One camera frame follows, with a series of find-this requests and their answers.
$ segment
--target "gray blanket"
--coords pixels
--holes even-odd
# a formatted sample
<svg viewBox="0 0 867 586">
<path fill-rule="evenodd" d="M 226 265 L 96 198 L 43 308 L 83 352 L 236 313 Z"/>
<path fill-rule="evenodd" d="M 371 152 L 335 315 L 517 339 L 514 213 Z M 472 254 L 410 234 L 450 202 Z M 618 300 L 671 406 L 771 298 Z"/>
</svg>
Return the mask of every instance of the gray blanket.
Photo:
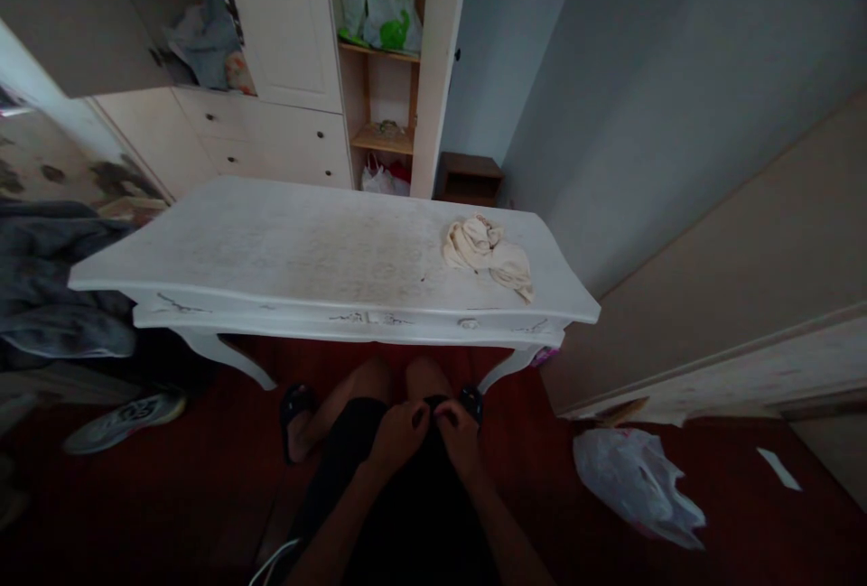
<svg viewBox="0 0 867 586">
<path fill-rule="evenodd" d="M 115 291 L 67 288 L 74 264 L 135 229 L 77 202 L 0 201 L 0 370 L 37 358 L 130 356 L 132 303 Z"/>
</svg>

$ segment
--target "paper scrap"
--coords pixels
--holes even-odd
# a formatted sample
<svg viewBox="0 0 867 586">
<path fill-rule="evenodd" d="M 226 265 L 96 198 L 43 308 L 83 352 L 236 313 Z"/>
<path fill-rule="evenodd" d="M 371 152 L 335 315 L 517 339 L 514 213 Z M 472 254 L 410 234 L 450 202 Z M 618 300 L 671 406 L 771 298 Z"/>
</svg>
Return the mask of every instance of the paper scrap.
<svg viewBox="0 0 867 586">
<path fill-rule="evenodd" d="M 779 481 L 783 483 L 784 486 L 794 489 L 795 491 L 803 491 L 801 486 L 797 483 L 797 480 L 792 476 L 791 473 L 788 472 L 786 467 L 783 466 L 783 463 L 779 460 L 777 453 L 766 451 L 765 449 L 757 448 L 756 451 L 768 461 L 770 467 L 774 469 L 774 472 L 777 474 Z"/>
</svg>

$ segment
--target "red floor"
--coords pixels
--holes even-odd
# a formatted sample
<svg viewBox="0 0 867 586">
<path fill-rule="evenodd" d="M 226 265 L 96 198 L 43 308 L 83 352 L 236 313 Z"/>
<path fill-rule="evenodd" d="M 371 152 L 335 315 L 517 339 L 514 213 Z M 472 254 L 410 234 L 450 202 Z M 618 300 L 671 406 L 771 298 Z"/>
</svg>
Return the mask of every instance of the red floor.
<svg viewBox="0 0 867 586">
<path fill-rule="evenodd" d="M 406 348 L 248 338 L 245 349 L 282 384 L 326 394 L 380 352 L 400 375 L 418 353 L 437 358 L 455 387 L 478 381 L 496 349 Z M 89 457 L 63 438 L 105 409 L 57 406 L 1 442 L 33 504 L 0 533 L 0 581 L 87 577 L 95 583 L 244 584 L 284 540 L 315 462 L 288 469 L 276 405 L 225 369 L 179 420 Z M 678 484 L 704 510 L 706 553 L 650 541 L 622 523 L 574 471 L 569 423 L 551 413 L 535 370 L 506 377 L 485 399 L 488 471 L 559 583 L 620 576 L 641 583 L 864 582 L 864 514 L 783 423 L 697 424 L 661 434 L 686 474 Z M 804 487 L 780 485 L 756 446 L 775 451 Z"/>
</svg>

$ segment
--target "desk top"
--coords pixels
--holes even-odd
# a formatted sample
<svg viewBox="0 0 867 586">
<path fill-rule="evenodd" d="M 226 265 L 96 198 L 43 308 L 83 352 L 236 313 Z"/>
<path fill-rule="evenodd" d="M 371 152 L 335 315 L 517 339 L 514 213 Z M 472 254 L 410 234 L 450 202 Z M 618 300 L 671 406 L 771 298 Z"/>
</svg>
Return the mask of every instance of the desk top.
<svg viewBox="0 0 867 586">
<path fill-rule="evenodd" d="M 449 268 L 449 225 L 502 224 L 530 260 L 525 305 L 487 272 Z M 536 214 L 223 176 L 133 235 L 77 264 L 76 290 L 194 292 L 419 312 L 497 310 L 593 323 L 599 304 Z"/>
</svg>

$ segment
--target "wardrobe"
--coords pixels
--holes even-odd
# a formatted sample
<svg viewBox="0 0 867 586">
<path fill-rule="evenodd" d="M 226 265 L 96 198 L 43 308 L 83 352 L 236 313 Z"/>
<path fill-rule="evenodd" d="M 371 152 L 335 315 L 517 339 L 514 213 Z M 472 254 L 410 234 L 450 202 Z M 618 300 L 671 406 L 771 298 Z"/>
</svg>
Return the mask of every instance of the wardrobe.
<svg viewBox="0 0 867 586">
<path fill-rule="evenodd" d="M 183 186 L 167 176 L 192 141 L 173 159 L 140 151 L 166 186 L 228 174 L 357 189 L 374 154 L 412 170 L 413 197 L 431 197 L 462 0 L 415 0 L 418 57 L 339 40 L 340 0 L 222 0 L 252 80 L 247 93 L 197 85 L 172 49 L 167 29 L 202 1 L 0 0 L 0 18 L 68 97 L 95 98 L 120 136 L 171 144 L 182 126 L 194 137 L 213 172 L 189 174 Z M 152 88 L 172 89 L 171 118 L 109 107 Z M 164 96 L 153 93 L 154 109 L 168 109 Z M 381 135 L 383 121 L 396 135 Z"/>
</svg>

